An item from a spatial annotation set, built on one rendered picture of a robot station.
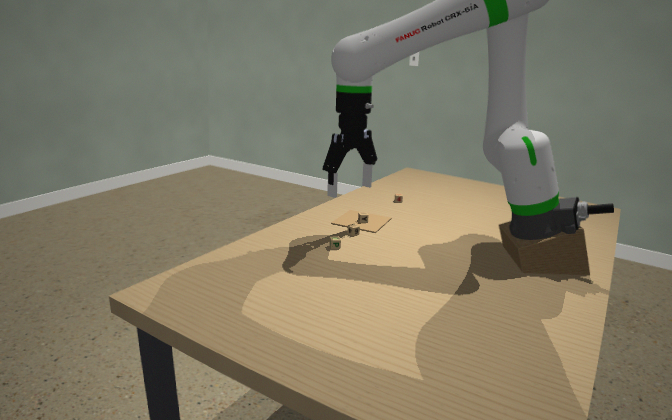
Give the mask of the tan flat mat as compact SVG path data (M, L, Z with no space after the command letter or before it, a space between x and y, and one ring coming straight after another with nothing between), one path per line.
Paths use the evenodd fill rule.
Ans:
M348 225L356 224L360 226L360 230L376 233L387 222L389 222L392 219L390 217L367 213L369 215L368 223L360 223L358 221L358 213L359 211L349 210L348 212L346 212L345 214L343 214L342 216L331 222L331 224L343 227L348 227Z

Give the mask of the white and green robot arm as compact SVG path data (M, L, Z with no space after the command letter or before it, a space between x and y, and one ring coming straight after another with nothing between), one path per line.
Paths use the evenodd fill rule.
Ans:
M510 233L523 240L575 234L589 214L614 213L613 204L588 206L578 197L559 199L549 138L528 128L528 16L548 1L435 0L343 38L331 56L336 112L364 116L374 107L373 75L424 49L487 29L489 86L483 152L502 174L512 212Z

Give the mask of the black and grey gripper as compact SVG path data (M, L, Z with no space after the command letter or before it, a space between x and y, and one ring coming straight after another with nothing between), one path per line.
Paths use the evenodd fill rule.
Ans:
M333 198L337 198L338 173L336 172L338 171L347 152L356 148L361 158L363 159L362 186L365 187L371 188L372 165L375 165L375 161L377 161L377 156L372 141L372 132L371 130L366 130L367 115L346 116L340 114L338 126L341 129L341 135L332 134L331 144L322 168L323 170L328 171L327 196Z

